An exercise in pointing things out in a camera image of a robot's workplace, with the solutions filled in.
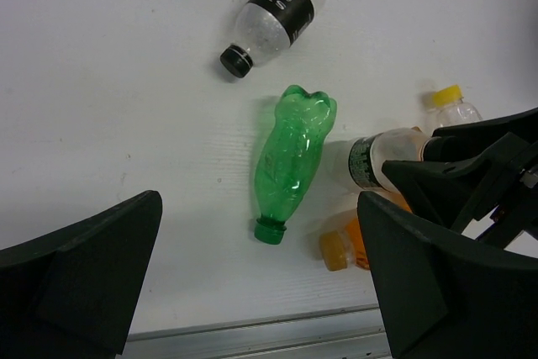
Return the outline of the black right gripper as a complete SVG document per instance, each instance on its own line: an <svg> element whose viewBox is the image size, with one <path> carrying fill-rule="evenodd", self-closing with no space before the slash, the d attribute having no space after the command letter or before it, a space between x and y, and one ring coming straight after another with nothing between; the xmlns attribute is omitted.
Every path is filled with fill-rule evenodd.
<svg viewBox="0 0 538 359"><path fill-rule="evenodd" d="M382 172L422 219L457 233L487 214L477 241L537 240L537 108L435 129L431 161L387 161Z"/></svg>

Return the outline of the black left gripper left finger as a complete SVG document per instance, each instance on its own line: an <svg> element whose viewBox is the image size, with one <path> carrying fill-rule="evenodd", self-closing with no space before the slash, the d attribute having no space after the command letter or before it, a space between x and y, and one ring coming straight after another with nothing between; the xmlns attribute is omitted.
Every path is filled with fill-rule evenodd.
<svg viewBox="0 0 538 359"><path fill-rule="evenodd" d="M1 251L3 358L115 358L124 351L162 216L145 191Z"/></svg>

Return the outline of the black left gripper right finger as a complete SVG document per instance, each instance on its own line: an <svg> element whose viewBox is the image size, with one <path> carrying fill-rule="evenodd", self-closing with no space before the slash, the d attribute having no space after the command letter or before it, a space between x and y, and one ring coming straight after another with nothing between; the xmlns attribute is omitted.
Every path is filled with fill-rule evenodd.
<svg viewBox="0 0 538 359"><path fill-rule="evenodd" d="M357 201L394 358L535 358L537 260L484 245L374 192Z"/></svg>

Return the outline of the clear bottle yellow cap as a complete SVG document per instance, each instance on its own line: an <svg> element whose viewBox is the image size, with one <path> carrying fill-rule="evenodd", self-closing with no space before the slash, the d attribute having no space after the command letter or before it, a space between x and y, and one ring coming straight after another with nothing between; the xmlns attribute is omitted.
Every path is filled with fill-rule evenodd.
<svg viewBox="0 0 538 359"><path fill-rule="evenodd" d="M483 120L477 108L464 99L458 85L452 85L425 95L426 128L430 133L436 129L473 124Z"/></svg>

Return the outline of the clear bottle black label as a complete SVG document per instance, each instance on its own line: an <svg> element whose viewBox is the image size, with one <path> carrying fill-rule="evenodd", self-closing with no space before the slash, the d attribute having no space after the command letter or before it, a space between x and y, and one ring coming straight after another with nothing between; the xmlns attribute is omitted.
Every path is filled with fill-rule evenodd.
<svg viewBox="0 0 538 359"><path fill-rule="evenodd" d="M219 57L234 77L245 77L289 49L326 0L248 0L235 19L234 40Z"/></svg>
<svg viewBox="0 0 538 359"><path fill-rule="evenodd" d="M387 161L422 161L426 146L433 138L420 129L400 128L358 137L336 140L325 145L325 166L330 177L342 187L397 193L398 189L382 172Z"/></svg>

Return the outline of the orange juice bottle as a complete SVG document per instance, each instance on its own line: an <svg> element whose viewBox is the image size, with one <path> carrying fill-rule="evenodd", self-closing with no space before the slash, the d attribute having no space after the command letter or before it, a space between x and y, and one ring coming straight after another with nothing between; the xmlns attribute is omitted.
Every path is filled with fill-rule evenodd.
<svg viewBox="0 0 538 359"><path fill-rule="evenodd" d="M338 272L350 267L370 270L361 225L356 209L345 212L346 222L338 221L334 229L319 236L319 251L325 267Z"/></svg>

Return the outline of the green plastic bottle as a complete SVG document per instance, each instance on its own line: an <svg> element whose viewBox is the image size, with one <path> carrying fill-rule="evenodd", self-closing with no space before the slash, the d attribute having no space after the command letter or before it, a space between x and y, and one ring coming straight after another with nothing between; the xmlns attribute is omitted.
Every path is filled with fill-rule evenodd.
<svg viewBox="0 0 538 359"><path fill-rule="evenodd" d="M336 115L337 102L326 92L307 92L291 85L280 97L254 176L260 211L254 236L259 241L268 245L282 242L287 221L318 171Z"/></svg>

